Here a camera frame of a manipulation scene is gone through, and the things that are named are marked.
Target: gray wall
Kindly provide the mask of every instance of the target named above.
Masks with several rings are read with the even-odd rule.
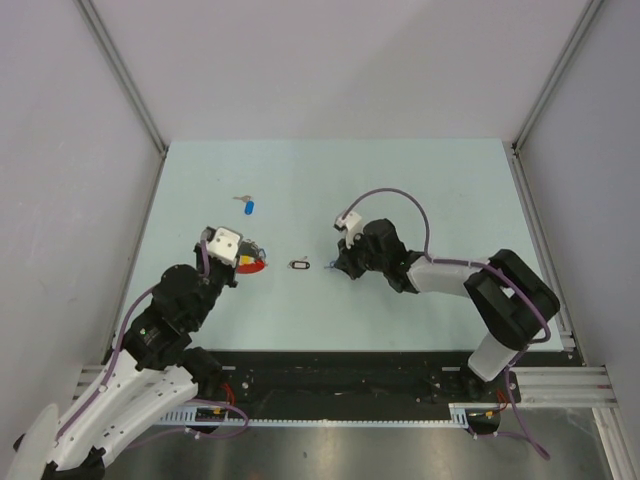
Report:
[[[112,325],[159,158],[71,1],[0,16],[0,477]]]
[[[575,327],[640,446],[640,2],[609,2],[523,161]]]
[[[95,3],[172,140],[512,140],[586,0]]]

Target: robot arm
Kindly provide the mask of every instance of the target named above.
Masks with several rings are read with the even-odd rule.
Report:
[[[489,333],[469,358],[468,367],[481,382],[491,382],[524,350],[541,329],[531,309],[495,275],[500,270],[549,321],[560,309],[555,294],[510,250],[488,260],[427,259],[424,252],[407,250],[393,224],[375,220],[365,224],[355,212],[334,224],[345,236],[338,242],[334,267],[353,280],[366,271],[381,272],[397,292],[440,292],[470,298]]]
[[[123,325],[101,374],[60,419],[44,479],[102,478],[140,433],[194,398],[198,382],[220,380],[222,367],[206,351],[185,348],[222,289],[237,285],[241,242],[229,229],[207,228],[195,247],[197,269],[174,265],[164,272],[149,306],[126,333]],[[166,373],[147,388],[160,372]]]

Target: light blue table surface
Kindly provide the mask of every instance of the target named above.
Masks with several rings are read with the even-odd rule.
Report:
[[[358,281],[325,269],[337,256],[338,213],[361,193],[413,194],[431,223],[436,256],[486,258],[516,251],[539,271],[499,140],[225,141],[171,144],[127,294],[127,305],[169,266],[195,264],[204,227],[256,241],[269,266],[225,289],[194,345],[249,350],[474,350],[487,330],[469,299],[398,294],[382,274]],[[234,196],[251,195],[254,213]],[[405,198],[379,194],[356,208],[390,219],[407,248],[424,225]],[[289,261],[307,256],[311,268]],[[558,328],[536,350],[561,350]]]

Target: gray panel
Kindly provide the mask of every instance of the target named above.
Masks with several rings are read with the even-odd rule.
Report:
[[[173,140],[513,140],[586,0],[96,0]]]
[[[590,410],[525,412],[545,462],[512,439],[474,441],[463,430],[255,428],[231,440],[175,436],[124,452],[107,480],[607,480]],[[503,430],[517,429],[511,415]]]
[[[640,448],[640,2],[609,2],[522,152],[581,345]]]
[[[104,354],[160,162],[72,2],[3,7],[0,478]]]

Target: blue cylinder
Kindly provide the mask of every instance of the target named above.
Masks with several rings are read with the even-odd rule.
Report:
[[[253,200],[249,200],[244,206],[244,213],[251,215],[253,213]]]

